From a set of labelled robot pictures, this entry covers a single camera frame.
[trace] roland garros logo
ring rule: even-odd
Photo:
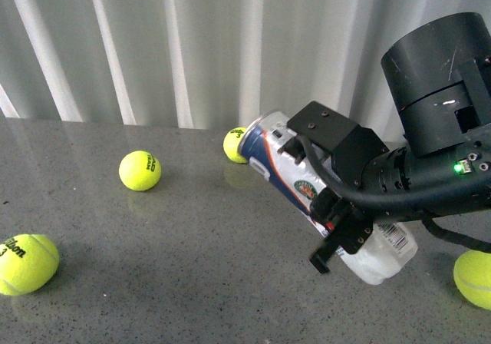
[[[317,196],[317,192],[312,184],[305,180],[295,181],[293,184],[295,189],[302,193],[309,200],[313,200],[315,196]]]

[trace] barcode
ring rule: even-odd
[[[385,239],[397,250],[401,251],[409,241],[406,238],[406,233],[397,225],[392,223],[384,223],[377,225]]]

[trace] black metal bracket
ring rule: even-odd
[[[330,215],[334,230],[324,239],[322,245],[311,255],[310,262],[319,273],[328,273],[328,261],[341,246],[348,254],[356,254],[373,232],[373,220],[361,211],[340,200]]]
[[[331,155],[332,170],[344,183],[358,188],[365,165],[388,152],[371,130],[318,102],[310,102],[287,126]]]

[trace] tennis ball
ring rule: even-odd
[[[236,127],[227,133],[223,139],[223,150],[227,157],[237,164],[247,164],[247,159],[239,154],[240,139],[246,130],[244,127]]]
[[[0,244],[0,293],[20,296],[41,288],[54,275],[60,257],[46,236],[22,234]]]
[[[455,262],[453,279],[471,303],[491,309],[491,253],[465,252]]]
[[[160,179],[162,168],[152,154],[136,150],[127,154],[120,164],[120,178],[131,190],[149,190]]]

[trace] screw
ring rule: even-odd
[[[467,158],[469,159],[469,161],[475,161],[479,158],[479,155],[474,152],[471,152],[470,154],[467,155]]]
[[[479,165],[479,169],[481,171],[488,171],[489,170],[489,163],[483,162],[482,164]]]

